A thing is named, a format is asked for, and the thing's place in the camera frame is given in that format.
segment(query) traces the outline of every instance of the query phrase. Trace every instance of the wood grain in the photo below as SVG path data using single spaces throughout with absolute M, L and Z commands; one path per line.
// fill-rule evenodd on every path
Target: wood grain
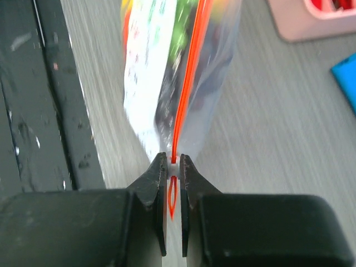
M 62 0 L 107 187 L 149 164 L 123 108 L 120 0 Z M 356 118 L 330 68 L 356 52 L 356 35 L 288 44 L 267 4 L 245 1 L 239 41 L 196 165 L 218 189 L 327 199 L 356 251 Z M 164 266 L 181 259 L 180 220 Z

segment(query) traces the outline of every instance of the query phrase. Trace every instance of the clear plastic bag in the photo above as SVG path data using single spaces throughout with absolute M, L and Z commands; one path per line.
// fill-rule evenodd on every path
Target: clear plastic bag
M 194 160 L 202 149 L 236 47 L 241 2 L 122 1 L 123 105 L 151 161 L 172 151 Z

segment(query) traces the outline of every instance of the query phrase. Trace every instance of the red object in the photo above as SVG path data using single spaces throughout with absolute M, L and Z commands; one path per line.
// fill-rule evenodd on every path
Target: red object
M 319 10 L 323 10 L 323 0 L 311 0 L 311 2 L 313 3 L 313 5 L 315 5 L 315 7 Z
M 193 27 L 193 34 L 191 37 L 191 43 L 189 47 L 187 67 L 185 71 L 184 83 L 182 88 L 182 93 L 179 99 L 179 105 L 176 115 L 176 121 L 174 125 L 174 135 L 172 144 L 172 163 L 176 163 L 177 147 L 180 137 L 181 130 L 183 128 L 185 115 L 188 108 L 188 102 L 190 98 L 190 93 L 192 85 L 194 83 L 196 69 L 199 62 L 200 52 L 204 44 L 204 38 L 206 35 L 207 26 L 209 24 L 210 14 L 212 10 L 213 0 L 199 0 L 196 17 Z M 177 177 L 172 177 L 171 185 L 174 183 L 174 199 L 177 198 Z M 172 190 L 168 193 L 169 198 L 169 210 L 171 218 L 173 220 L 173 215 L 175 211 L 175 203 L 171 205 Z
M 127 47 L 128 23 L 130 22 L 130 15 L 131 15 L 131 9 L 127 11 L 125 15 L 125 20 L 123 22 L 122 37 L 123 37 L 123 49 L 125 50 L 125 54 L 126 54 L 126 47 Z
M 173 200 L 173 205 L 172 205 L 172 190 L 174 187 L 174 200 Z M 169 208 L 169 213 L 171 215 L 171 219 L 173 220 L 174 217 L 174 211 L 176 209 L 176 204 L 177 204 L 177 177 L 172 176 L 171 177 L 171 183 L 169 185 L 169 190 L 168 190 L 168 208 Z
M 334 2 L 338 2 L 339 5 L 343 8 L 343 9 L 352 9 L 352 0 L 334 0 Z

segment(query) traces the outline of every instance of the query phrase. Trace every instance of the bag contents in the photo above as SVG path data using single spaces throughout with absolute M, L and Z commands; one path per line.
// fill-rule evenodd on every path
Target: bag contents
M 242 0 L 123 0 L 123 106 L 152 161 L 204 144 L 233 58 Z M 172 177 L 176 189 L 176 177 Z M 173 216 L 176 202 L 171 205 Z

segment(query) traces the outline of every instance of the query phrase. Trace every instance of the orange zipper strip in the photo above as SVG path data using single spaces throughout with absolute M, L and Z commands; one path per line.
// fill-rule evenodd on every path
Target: orange zipper strip
M 199 63 L 200 52 L 204 44 L 207 26 L 209 24 L 213 0 L 199 0 L 196 17 L 193 27 L 192 39 L 189 47 L 187 67 L 183 89 L 177 109 L 176 121 L 174 126 L 173 146 L 172 146 L 172 163 L 176 163 L 177 147 L 179 136 L 181 134 L 184 119 L 186 117 L 191 89 L 194 84 L 195 72 Z M 174 203 L 172 205 L 172 190 L 174 186 Z M 171 218 L 173 220 L 177 202 L 177 177 L 172 176 L 168 191 L 168 206 Z

